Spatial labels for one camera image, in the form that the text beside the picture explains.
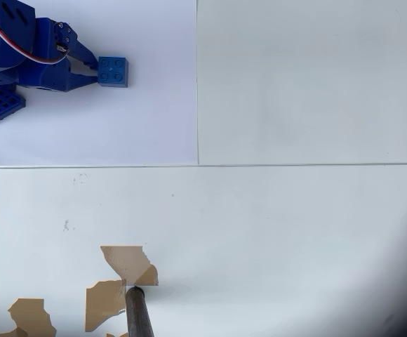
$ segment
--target metal rod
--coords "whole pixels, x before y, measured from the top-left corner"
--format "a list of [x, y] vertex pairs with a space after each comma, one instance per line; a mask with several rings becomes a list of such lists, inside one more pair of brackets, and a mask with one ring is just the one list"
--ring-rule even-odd
[[127, 291], [126, 313], [130, 337], [154, 337], [142, 289], [135, 287]]

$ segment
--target white paper sheet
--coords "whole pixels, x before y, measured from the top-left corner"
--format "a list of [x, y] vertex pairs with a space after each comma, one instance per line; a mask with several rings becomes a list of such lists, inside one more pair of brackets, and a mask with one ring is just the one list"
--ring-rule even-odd
[[66, 21], [96, 56], [124, 56], [130, 88], [20, 89], [0, 122], [0, 165], [195, 164], [196, 4], [190, 0], [25, 0]]
[[407, 162], [407, 0], [200, 0], [202, 164]]
[[18, 297], [57, 337], [126, 332], [84, 333], [85, 288], [119, 278], [103, 244], [155, 264], [158, 337], [385, 336], [407, 315], [407, 166], [0, 170], [0, 332]]

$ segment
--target stain mark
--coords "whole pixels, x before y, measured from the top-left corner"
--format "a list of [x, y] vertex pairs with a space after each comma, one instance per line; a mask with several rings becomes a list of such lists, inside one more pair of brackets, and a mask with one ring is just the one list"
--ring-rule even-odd
[[393, 320], [394, 320], [394, 315], [389, 315], [388, 317], [386, 317], [385, 321], [383, 322], [383, 325], [388, 325]]

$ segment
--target white wire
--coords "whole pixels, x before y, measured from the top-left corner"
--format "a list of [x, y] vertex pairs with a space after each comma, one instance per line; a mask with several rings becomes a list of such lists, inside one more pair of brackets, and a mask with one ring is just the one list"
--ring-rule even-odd
[[7, 37], [3, 32], [1, 32], [1, 31], [0, 31], [0, 37], [1, 37], [1, 39], [4, 40], [4, 42], [6, 42], [10, 47], [12, 47], [12, 49], [14, 49], [15, 51], [17, 51], [19, 54], [25, 56], [25, 57], [28, 58], [29, 60], [32, 60], [32, 61], [34, 61], [34, 62], [36, 62], [36, 63], [40, 63], [40, 64], [42, 64], [42, 65], [55, 65], [55, 64], [57, 64], [57, 63], [59, 63], [59, 62], [62, 62], [62, 61], [67, 57], [67, 54], [68, 54], [68, 51], [67, 51], [67, 52], [63, 55], [63, 57], [62, 57], [61, 59], [56, 60], [56, 61], [41, 61], [41, 60], [37, 60], [36, 58], [33, 57], [33, 55], [31, 55], [31, 54], [29, 54], [29, 53], [26, 53], [26, 52], [24, 52], [24, 51], [20, 51], [18, 48], [16, 48], [13, 44], [10, 43], [10, 41], [8, 40], [8, 37]]

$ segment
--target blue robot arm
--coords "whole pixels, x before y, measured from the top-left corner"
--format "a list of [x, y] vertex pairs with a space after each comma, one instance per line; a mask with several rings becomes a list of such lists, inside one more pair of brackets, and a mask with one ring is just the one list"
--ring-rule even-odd
[[[99, 77], [72, 73], [67, 56]], [[25, 106], [17, 85], [68, 92], [96, 82], [127, 87], [127, 76], [125, 58], [98, 62], [66, 22], [36, 18], [35, 10], [18, 0], [0, 0], [0, 120]]]

